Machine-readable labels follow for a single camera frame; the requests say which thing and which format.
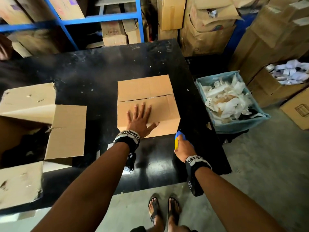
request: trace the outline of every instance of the black tabletop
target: black tabletop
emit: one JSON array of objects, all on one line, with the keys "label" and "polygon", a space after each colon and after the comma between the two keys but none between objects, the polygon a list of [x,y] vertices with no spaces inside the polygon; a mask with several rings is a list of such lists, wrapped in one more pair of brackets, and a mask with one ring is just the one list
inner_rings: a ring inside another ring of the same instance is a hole
[{"label": "black tabletop", "polygon": [[[9,214],[51,207],[69,184],[107,149],[118,134],[117,82],[168,74],[180,114],[179,129],[217,174],[231,172],[223,148],[176,40],[156,41],[24,58],[9,63],[15,76],[0,78],[0,90],[55,82],[56,104],[86,105],[85,155],[75,157],[72,168],[43,174],[43,196],[0,211]],[[205,62],[205,70],[211,65]],[[185,166],[174,154],[174,136],[141,140],[135,170],[123,175],[115,191],[132,192],[184,182]]]}]

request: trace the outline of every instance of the blue trash bag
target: blue trash bag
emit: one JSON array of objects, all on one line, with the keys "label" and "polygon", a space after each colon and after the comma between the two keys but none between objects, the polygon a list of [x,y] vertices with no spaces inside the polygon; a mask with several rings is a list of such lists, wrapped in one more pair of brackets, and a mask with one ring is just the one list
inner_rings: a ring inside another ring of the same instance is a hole
[{"label": "blue trash bag", "polygon": [[[235,74],[237,75],[238,81],[243,82],[243,79],[240,76],[238,71],[224,72],[224,73],[220,73],[220,74],[217,74],[217,75],[205,76],[205,77],[197,79],[195,81],[195,84],[196,84],[196,86],[199,90],[199,93],[200,93],[204,103],[206,102],[206,97],[205,97],[205,94],[203,92],[202,86],[214,86],[214,83],[216,81],[218,81],[219,78],[222,78],[223,81],[227,81],[229,83],[232,83],[232,80],[233,80],[233,77],[234,77]],[[261,122],[268,120],[270,118],[270,115],[263,112],[263,110],[257,104],[257,102],[252,97],[252,95],[251,95],[249,89],[247,89],[247,87],[245,87],[245,89],[243,90],[243,93],[244,94],[249,93],[248,97],[253,102],[253,104],[249,108],[254,109],[261,114],[264,114],[265,117],[255,117],[255,118],[249,119],[249,120],[235,120],[235,121],[232,121],[231,123],[227,123],[227,124],[219,124],[219,125],[214,124],[215,131],[218,134],[239,133],[239,132],[245,131],[247,129],[253,128],[253,127],[257,126],[258,124],[260,124]],[[211,119],[213,119],[213,116],[210,112],[210,109],[208,107],[206,107],[206,110],[207,110],[209,116],[211,117]]]}]

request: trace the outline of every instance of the concrete floor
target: concrete floor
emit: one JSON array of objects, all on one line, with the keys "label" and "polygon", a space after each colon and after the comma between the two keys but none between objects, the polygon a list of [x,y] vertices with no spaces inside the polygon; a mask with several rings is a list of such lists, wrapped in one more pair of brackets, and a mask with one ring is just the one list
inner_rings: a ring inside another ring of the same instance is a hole
[{"label": "concrete floor", "polygon": [[[223,178],[254,199],[287,231],[308,231],[309,132],[300,130],[277,108],[264,111],[272,118],[224,145],[233,173]],[[174,192],[183,207],[181,225],[199,232],[225,231],[205,195],[192,196],[185,183],[115,195],[97,231],[129,232],[140,225],[149,228],[147,203],[155,192],[160,194],[165,217],[167,198]],[[0,224],[0,230],[28,232],[46,212]]]}]

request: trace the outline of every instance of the person's right hand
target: person's right hand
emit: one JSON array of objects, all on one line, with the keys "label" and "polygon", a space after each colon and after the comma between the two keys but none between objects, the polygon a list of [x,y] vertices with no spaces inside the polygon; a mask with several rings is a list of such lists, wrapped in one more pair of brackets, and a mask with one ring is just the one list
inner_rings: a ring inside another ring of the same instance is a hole
[{"label": "person's right hand", "polygon": [[184,140],[181,134],[178,136],[178,150],[174,150],[174,152],[182,162],[185,162],[189,156],[196,155],[192,144],[189,141]]}]

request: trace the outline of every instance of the blue metal shelf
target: blue metal shelf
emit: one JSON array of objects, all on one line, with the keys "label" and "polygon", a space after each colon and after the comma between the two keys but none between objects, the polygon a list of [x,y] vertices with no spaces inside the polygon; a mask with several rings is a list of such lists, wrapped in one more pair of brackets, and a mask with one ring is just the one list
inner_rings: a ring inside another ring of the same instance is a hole
[{"label": "blue metal shelf", "polygon": [[70,33],[66,29],[66,25],[72,24],[81,24],[81,23],[97,23],[97,22],[105,22],[105,21],[113,21],[113,20],[122,20],[122,19],[138,19],[139,33],[141,35],[141,42],[144,42],[144,30],[143,30],[143,20],[141,16],[141,2],[140,0],[135,0],[137,12],[129,12],[129,13],[119,13],[119,14],[107,14],[107,15],[94,15],[87,16],[84,19],[72,19],[72,20],[61,20],[54,7],[50,3],[49,0],[44,0],[52,13],[55,15],[56,19],[54,21],[45,21],[45,22],[36,22],[31,24],[18,24],[18,25],[9,25],[2,24],[0,25],[0,32],[6,31],[19,31],[19,30],[28,30],[28,29],[40,29],[40,28],[51,28],[55,25],[59,25],[67,38],[74,46],[75,50],[79,50],[77,45],[75,44],[73,38]]}]

